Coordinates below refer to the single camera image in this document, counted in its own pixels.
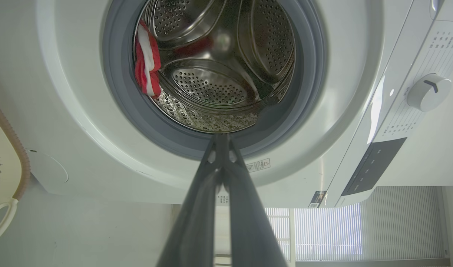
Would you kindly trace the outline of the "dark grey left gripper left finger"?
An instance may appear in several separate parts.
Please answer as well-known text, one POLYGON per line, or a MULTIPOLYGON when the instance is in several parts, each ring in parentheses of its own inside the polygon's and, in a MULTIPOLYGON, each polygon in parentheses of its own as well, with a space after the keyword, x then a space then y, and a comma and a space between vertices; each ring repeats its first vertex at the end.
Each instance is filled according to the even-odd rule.
POLYGON ((181 205, 157 267, 211 267, 219 161, 213 135, 181 205))

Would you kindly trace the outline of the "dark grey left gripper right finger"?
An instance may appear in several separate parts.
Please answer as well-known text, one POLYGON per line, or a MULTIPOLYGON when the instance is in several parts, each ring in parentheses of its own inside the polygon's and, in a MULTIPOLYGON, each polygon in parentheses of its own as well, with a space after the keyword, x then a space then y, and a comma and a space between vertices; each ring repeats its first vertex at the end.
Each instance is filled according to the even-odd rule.
POLYGON ((230 135, 222 136, 226 149, 224 185, 228 189, 231 252, 234 267, 286 267, 245 161, 230 135))

